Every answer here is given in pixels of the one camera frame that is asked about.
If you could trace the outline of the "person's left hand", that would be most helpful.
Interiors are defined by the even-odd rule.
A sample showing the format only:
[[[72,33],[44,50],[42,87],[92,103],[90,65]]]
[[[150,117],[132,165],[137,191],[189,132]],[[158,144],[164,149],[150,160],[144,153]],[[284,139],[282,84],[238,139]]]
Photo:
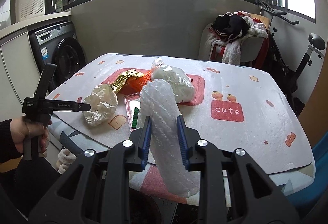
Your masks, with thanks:
[[[47,150],[49,131],[43,124],[31,122],[25,117],[15,118],[10,123],[10,131],[13,143],[19,153],[23,153],[23,141],[26,137],[38,137],[40,153],[44,153]]]

